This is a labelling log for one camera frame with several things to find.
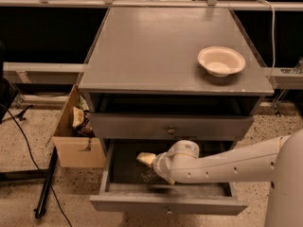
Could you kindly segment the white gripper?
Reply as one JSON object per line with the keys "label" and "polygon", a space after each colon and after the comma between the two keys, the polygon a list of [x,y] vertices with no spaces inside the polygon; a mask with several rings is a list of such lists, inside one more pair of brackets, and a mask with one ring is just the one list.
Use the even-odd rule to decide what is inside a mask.
{"label": "white gripper", "polygon": [[159,155],[148,152],[140,152],[136,160],[145,166],[152,167],[159,177],[174,185],[175,181],[169,177],[171,159],[166,152]]}

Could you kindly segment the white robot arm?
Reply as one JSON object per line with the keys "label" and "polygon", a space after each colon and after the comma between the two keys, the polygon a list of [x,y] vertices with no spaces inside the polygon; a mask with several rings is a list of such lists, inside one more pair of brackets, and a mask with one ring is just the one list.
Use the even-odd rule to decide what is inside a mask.
{"label": "white robot arm", "polygon": [[170,184],[268,182],[264,227],[303,227],[303,130],[206,157],[196,143],[181,140],[137,160]]}

